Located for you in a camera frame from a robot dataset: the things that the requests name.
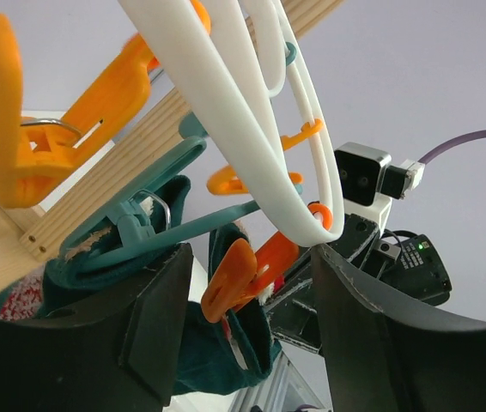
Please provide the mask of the teal sock with reindeer patch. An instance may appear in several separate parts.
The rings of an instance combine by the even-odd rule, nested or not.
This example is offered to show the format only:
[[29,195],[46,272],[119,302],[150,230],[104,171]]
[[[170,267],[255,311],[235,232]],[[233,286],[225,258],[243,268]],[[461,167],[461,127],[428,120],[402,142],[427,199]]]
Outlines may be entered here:
[[[209,281],[237,239],[248,241],[234,223],[210,233]],[[185,311],[173,394],[228,395],[258,385],[270,376],[280,352],[281,344],[273,338],[268,318],[257,300],[238,311],[228,310],[217,323],[204,317],[200,303],[190,301]]]

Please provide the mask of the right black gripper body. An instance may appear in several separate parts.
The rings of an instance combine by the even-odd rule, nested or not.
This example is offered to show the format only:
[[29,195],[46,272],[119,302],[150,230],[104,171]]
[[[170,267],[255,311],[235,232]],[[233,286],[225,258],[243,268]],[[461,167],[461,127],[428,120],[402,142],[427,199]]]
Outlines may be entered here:
[[[328,246],[356,267],[361,267],[380,238],[377,223],[359,215],[346,215],[343,235]],[[264,307],[272,335],[306,350],[320,352],[322,342],[313,291],[312,256],[302,247],[295,263],[285,272],[284,284]]]

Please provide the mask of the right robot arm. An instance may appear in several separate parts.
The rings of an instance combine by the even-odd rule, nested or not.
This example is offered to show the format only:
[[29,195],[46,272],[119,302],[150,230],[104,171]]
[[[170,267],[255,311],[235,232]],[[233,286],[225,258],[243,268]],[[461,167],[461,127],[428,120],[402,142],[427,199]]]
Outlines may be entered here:
[[[380,230],[375,222],[352,214],[345,216],[343,235],[328,246],[365,274],[428,305],[439,306],[450,297],[447,270],[424,234]],[[273,336],[322,355],[310,249],[301,249],[282,279],[283,286],[266,303]]]

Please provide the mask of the orange clothes peg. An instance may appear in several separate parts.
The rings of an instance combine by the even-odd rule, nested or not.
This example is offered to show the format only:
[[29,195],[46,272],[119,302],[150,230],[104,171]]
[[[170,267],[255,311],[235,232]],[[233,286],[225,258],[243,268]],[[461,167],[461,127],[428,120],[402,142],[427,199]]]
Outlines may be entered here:
[[300,247],[275,233],[258,251],[237,239],[212,276],[201,299],[204,317],[217,323],[230,309],[241,309],[292,266]]

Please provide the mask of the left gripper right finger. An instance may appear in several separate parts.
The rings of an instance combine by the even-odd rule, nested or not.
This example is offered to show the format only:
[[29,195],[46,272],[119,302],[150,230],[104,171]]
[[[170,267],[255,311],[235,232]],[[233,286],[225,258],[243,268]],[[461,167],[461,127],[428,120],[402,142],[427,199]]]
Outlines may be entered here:
[[337,411],[486,411],[486,322],[427,305],[327,245],[313,289]]

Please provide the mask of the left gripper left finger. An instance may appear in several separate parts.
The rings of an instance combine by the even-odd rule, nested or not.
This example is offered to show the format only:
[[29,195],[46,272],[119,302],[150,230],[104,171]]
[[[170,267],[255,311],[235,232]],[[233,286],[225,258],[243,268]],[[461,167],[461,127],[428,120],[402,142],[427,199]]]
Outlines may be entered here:
[[0,320],[0,411],[160,411],[170,403],[193,256],[158,263],[45,318]]

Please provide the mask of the teal clothes peg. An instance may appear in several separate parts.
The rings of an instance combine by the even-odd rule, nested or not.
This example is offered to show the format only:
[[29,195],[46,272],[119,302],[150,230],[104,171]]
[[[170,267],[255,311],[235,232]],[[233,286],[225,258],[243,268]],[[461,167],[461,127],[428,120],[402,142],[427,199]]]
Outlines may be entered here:
[[83,270],[89,272],[120,264],[148,251],[167,248],[184,240],[193,239],[258,211],[257,203],[249,201],[218,210],[176,227],[172,225],[172,216],[168,215],[166,228],[160,232],[155,231],[151,218],[140,206],[139,199],[153,197],[160,206],[166,207],[165,199],[157,196],[156,191],[196,160],[206,146],[204,138],[191,136],[170,149],[66,237],[60,246],[60,253],[64,255],[75,251],[81,243],[94,235],[98,226],[103,226],[107,231],[116,229],[120,235],[121,246],[113,251],[95,254],[83,266]]

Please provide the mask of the white plastic clip hanger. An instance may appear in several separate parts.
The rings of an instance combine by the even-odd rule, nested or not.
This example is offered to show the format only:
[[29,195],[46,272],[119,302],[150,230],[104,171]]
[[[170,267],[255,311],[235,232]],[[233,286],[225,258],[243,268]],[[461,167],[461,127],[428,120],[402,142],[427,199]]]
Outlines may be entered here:
[[323,225],[294,188],[270,99],[289,82],[307,123],[324,117],[302,55],[285,58],[296,42],[279,1],[208,1],[205,28],[188,1],[124,1],[122,8],[272,224],[301,246],[343,233],[341,181],[325,126],[309,137],[319,200],[333,223]]

